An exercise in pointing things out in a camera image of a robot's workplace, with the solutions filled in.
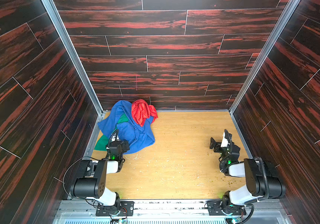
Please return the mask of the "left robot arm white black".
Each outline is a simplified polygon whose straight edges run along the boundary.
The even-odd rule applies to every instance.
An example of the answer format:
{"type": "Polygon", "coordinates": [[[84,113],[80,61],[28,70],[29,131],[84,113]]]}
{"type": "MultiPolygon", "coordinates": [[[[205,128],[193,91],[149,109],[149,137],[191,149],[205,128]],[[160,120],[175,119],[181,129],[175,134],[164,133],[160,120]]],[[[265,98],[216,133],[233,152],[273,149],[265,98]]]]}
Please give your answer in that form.
{"type": "Polygon", "coordinates": [[[99,216],[117,216],[122,211],[120,196],[106,187],[106,177],[121,171],[125,162],[123,154],[129,150],[129,143],[115,140],[108,143],[106,150],[106,157],[99,161],[81,160],[69,195],[97,202],[99,216]]]}

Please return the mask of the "green cloth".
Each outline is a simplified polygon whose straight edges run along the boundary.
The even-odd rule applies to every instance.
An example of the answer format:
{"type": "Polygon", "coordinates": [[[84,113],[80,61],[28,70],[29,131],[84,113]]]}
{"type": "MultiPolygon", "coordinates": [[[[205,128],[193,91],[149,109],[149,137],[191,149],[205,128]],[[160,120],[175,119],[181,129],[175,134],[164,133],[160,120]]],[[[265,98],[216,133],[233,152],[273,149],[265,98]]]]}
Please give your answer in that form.
{"type": "MultiPolygon", "coordinates": [[[[118,120],[118,124],[121,124],[121,123],[124,123],[124,122],[128,122],[129,119],[128,117],[126,116],[125,113],[123,113],[119,120],[118,120]]],[[[106,151],[106,146],[108,144],[108,141],[109,141],[109,138],[107,138],[103,133],[102,131],[99,131],[99,135],[98,135],[98,138],[97,138],[97,141],[96,141],[96,145],[95,145],[95,151],[106,151]]]]}

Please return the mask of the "blue cloth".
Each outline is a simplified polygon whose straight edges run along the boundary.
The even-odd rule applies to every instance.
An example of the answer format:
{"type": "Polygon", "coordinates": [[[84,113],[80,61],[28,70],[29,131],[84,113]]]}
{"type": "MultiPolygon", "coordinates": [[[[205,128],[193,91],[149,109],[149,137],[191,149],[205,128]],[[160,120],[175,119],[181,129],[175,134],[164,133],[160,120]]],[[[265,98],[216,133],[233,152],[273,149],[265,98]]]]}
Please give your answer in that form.
{"type": "Polygon", "coordinates": [[[144,126],[140,126],[132,117],[131,110],[130,102],[120,100],[112,107],[110,115],[98,123],[100,131],[107,138],[110,138],[115,130],[119,130],[120,140],[129,143],[126,155],[137,153],[155,143],[151,130],[153,116],[145,120],[144,126]]]}

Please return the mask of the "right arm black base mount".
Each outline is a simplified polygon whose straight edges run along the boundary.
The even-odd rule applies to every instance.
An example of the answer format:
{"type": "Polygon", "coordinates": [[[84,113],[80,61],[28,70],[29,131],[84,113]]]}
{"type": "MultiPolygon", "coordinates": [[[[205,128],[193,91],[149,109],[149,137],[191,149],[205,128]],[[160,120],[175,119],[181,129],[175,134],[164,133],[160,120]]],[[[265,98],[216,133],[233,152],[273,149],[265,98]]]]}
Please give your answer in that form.
{"type": "Polygon", "coordinates": [[[234,205],[228,201],[211,200],[207,201],[205,208],[210,216],[244,216],[246,215],[245,206],[234,205]]]}

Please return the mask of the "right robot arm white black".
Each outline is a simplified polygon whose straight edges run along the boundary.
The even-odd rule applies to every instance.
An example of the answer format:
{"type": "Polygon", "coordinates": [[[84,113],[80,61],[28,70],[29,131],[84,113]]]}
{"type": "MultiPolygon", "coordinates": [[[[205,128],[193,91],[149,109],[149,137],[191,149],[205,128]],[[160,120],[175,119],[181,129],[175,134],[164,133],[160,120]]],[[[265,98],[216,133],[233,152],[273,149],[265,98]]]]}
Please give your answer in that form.
{"type": "Polygon", "coordinates": [[[254,203],[267,199],[283,198],[286,186],[278,174],[275,166],[260,157],[239,161],[240,147],[232,141],[232,134],[224,130],[221,142],[210,138],[209,148],[219,153],[219,169],[225,176],[244,177],[244,186],[224,193],[220,200],[206,203],[211,216],[239,216],[247,214],[250,208],[251,217],[254,203]]]}

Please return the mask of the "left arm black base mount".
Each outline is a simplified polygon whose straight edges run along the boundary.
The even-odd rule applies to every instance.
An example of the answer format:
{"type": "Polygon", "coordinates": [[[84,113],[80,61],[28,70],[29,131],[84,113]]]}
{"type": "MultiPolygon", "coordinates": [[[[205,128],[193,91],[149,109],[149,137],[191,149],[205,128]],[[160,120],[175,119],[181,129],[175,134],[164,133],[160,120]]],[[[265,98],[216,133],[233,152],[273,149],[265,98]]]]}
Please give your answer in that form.
{"type": "Polygon", "coordinates": [[[131,217],[134,213],[134,201],[119,201],[112,206],[98,205],[96,217],[131,217]]]}

